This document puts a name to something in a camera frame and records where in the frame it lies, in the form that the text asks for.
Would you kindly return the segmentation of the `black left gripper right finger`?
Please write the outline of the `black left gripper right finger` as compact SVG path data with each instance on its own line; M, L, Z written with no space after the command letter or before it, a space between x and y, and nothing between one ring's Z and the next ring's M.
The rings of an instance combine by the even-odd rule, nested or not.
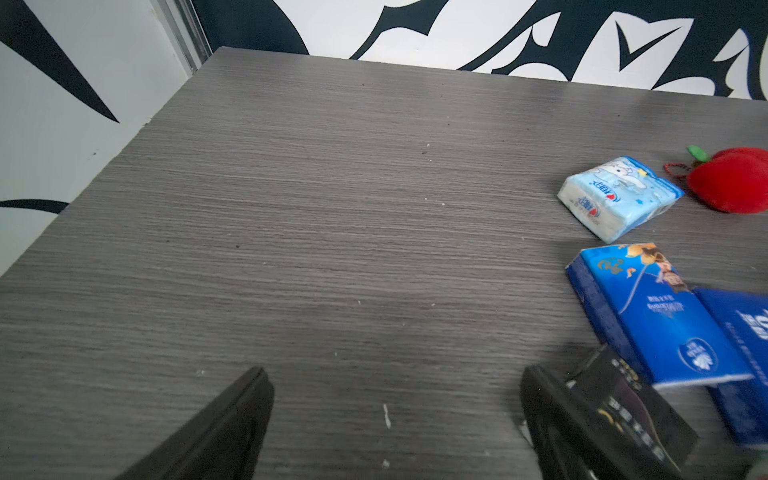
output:
M520 400L544 479L678 477L542 366L524 370Z

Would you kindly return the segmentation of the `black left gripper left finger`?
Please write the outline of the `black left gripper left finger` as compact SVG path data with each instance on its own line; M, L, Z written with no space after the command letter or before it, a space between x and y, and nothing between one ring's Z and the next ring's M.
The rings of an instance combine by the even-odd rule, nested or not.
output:
M253 367L120 479L251 479L266 436L275 389Z

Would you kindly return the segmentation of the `blue cartoon tissue pack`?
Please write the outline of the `blue cartoon tissue pack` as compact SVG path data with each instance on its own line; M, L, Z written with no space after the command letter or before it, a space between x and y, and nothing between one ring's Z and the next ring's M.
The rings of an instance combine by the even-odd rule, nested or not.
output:
M585 249L566 274L598 339L651 385L751 379L736 348L655 244Z

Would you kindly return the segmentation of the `dark blue Tempo tissue pack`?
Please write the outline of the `dark blue Tempo tissue pack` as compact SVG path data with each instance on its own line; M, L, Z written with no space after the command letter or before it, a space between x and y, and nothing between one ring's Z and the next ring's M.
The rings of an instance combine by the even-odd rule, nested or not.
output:
M734 441L767 448L767 297L697 288L695 294L745 365L746 380L721 383L710 394Z

